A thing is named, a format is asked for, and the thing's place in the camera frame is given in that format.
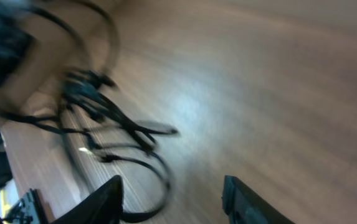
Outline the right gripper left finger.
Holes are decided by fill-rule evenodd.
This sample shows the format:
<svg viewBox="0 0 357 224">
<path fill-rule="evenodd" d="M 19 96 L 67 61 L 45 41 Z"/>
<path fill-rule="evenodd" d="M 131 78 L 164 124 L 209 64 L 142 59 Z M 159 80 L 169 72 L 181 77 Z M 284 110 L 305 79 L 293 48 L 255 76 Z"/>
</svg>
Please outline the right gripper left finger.
<svg viewBox="0 0 357 224">
<path fill-rule="evenodd" d="M 119 224 L 123 214 L 123 180 L 113 176 L 52 224 Z"/>
</svg>

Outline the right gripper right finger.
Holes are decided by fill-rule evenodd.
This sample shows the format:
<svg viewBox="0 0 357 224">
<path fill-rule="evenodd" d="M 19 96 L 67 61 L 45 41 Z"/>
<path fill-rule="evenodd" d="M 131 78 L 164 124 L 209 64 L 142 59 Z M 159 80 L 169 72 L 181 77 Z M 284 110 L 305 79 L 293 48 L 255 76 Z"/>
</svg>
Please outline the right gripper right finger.
<svg viewBox="0 0 357 224">
<path fill-rule="evenodd" d="M 226 175 L 222 209 L 230 224 L 294 224 L 239 178 Z"/>
</svg>

